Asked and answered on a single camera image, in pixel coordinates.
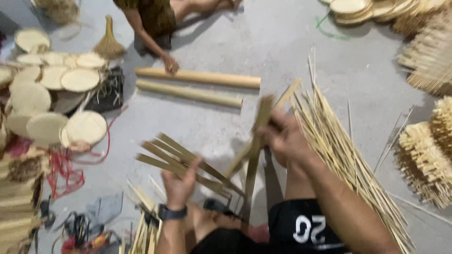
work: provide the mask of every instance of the wristwatch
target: wristwatch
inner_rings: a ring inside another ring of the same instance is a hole
[[[174,211],[168,209],[166,205],[160,204],[159,205],[159,218],[162,221],[167,220],[180,220],[187,216],[187,206],[185,206],[182,210]]]

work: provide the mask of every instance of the floor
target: floor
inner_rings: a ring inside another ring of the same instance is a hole
[[[126,179],[144,188],[155,202],[162,202],[150,180],[152,176],[161,185],[159,170],[134,159],[137,153],[144,152],[140,142],[153,139],[159,132],[200,153],[212,166],[225,171],[234,154],[250,138],[260,95],[279,96],[295,78],[302,78],[308,85],[306,59],[313,46],[316,48],[316,76],[321,89],[346,128],[348,90],[355,143],[369,165],[374,167],[388,138],[395,135],[391,130],[399,114],[402,112],[406,116],[413,108],[409,123],[428,120],[434,99],[406,84],[406,73],[395,61],[403,47],[402,38],[392,34],[387,25],[368,22],[355,28],[338,28],[332,20],[326,19],[322,24],[323,30],[349,37],[347,41],[339,40],[316,29],[316,18],[322,18],[326,13],[326,7],[315,0],[244,0],[243,8],[237,14],[215,14],[177,34],[173,39],[172,55],[182,69],[262,77],[259,93],[191,85],[245,98],[241,111],[136,91],[134,67],[163,65],[150,56],[141,58],[137,55],[132,43],[133,31],[110,0],[82,1],[80,21],[83,28],[68,42],[61,37],[69,34],[70,29],[46,27],[55,51],[85,52],[91,50],[104,34],[104,16],[110,14],[116,39],[128,46],[123,66],[129,108],[111,129],[108,158],[97,166],[83,166],[86,175],[84,187],[53,204],[52,210],[58,216],[56,225],[71,211],[83,212],[85,205],[97,196],[127,189]],[[111,119],[116,114],[111,112],[106,118]],[[402,122],[399,121],[397,126],[400,127]],[[104,139],[94,151],[102,153],[106,148],[107,139]],[[253,225],[267,220],[263,164],[262,156],[251,213]],[[286,175],[283,169],[275,166],[284,191]],[[396,170],[392,153],[377,177],[387,191],[419,203]],[[200,202],[211,195],[204,187],[199,187],[194,201]],[[418,253],[450,253],[452,242],[447,240],[450,238],[447,236],[452,234],[452,229],[449,225],[399,201],[396,203],[410,223],[407,230]],[[452,208],[440,212],[429,204],[421,206],[452,220]],[[139,214],[133,203],[125,198],[120,218],[108,227],[121,232],[130,227],[130,222],[136,227],[138,220]],[[58,234],[41,230],[39,252],[50,253]]]

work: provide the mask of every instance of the foot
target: foot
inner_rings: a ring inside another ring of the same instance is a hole
[[[232,0],[232,3],[234,4],[234,11],[237,11],[239,9],[240,3],[243,0]]]

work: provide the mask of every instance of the man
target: man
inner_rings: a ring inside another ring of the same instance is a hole
[[[287,187],[268,215],[269,243],[255,243],[252,227],[237,219],[188,203],[197,158],[183,179],[162,171],[168,203],[155,253],[338,253],[345,244],[353,253],[400,254],[377,213],[309,148],[295,118],[272,111],[270,122],[257,132],[287,166]]]
[[[171,34],[176,24],[191,13],[211,13],[223,9],[237,10],[242,0],[113,0],[122,9],[135,31],[135,39],[165,63],[167,72],[179,69],[176,60],[155,39]]]

